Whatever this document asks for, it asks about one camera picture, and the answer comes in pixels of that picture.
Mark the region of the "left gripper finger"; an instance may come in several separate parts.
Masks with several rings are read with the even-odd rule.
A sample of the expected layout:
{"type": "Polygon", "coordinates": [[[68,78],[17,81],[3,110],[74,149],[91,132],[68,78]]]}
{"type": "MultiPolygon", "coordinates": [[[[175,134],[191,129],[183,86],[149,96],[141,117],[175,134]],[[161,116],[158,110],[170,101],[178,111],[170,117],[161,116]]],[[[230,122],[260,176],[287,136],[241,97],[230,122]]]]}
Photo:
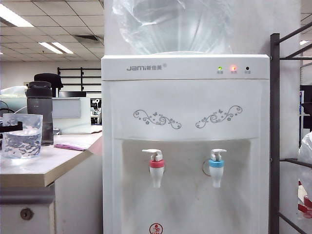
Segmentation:
{"type": "Polygon", "coordinates": [[[23,130],[22,122],[18,121],[17,125],[2,126],[2,133],[21,131],[23,130]]]}

